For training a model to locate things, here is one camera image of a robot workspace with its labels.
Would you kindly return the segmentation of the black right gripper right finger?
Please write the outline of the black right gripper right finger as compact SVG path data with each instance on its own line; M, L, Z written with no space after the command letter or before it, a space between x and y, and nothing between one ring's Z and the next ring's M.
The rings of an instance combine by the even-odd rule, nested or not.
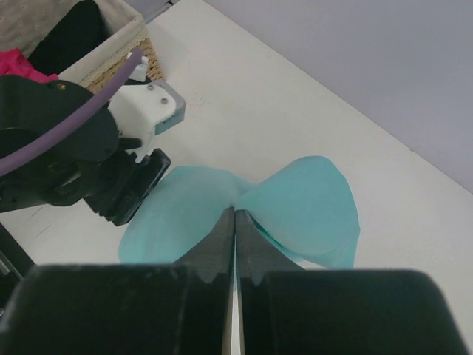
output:
M244 354L466 354L445 298L413 270L306 270L235 217Z

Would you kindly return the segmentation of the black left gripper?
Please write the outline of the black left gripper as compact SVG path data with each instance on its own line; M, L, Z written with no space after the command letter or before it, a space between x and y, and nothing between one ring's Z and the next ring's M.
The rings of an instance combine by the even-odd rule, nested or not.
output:
M93 94L68 81L40 84L17 75L1 77L1 156L20 150L64 121ZM1 176L1 211L33 206L71 206L84 200L116 226L127 224L170 167L154 149L137 162L143 141L123 137L107 104L67 138L32 161Z

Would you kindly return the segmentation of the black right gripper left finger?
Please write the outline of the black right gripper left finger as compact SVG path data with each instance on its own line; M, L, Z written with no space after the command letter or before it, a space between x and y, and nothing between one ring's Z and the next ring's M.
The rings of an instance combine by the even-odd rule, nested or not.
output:
M1 318L3 354L228 354L235 212L171 264L37 266Z

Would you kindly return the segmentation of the teal t shirt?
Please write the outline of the teal t shirt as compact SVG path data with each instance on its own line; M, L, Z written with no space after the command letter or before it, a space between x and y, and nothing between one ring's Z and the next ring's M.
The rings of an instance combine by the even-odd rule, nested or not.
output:
M207 166L178 166L152 189L122 237L123 263L171 263L211 232L227 208L293 260L354 264L360 225L350 186L327 158L297 159L261 183Z

